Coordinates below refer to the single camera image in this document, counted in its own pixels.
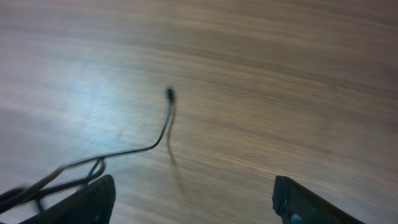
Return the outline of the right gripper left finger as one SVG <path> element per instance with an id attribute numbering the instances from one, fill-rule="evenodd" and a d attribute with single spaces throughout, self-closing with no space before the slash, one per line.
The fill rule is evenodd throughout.
<path id="1" fill-rule="evenodd" d="M 104 175 L 21 224 L 108 224 L 116 198 L 111 175 Z"/>

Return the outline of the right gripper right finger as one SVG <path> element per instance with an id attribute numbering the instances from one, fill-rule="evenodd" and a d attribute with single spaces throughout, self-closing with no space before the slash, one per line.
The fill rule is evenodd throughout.
<path id="1" fill-rule="evenodd" d="M 272 208 L 286 224 L 364 224 L 290 177 L 275 177 Z"/>

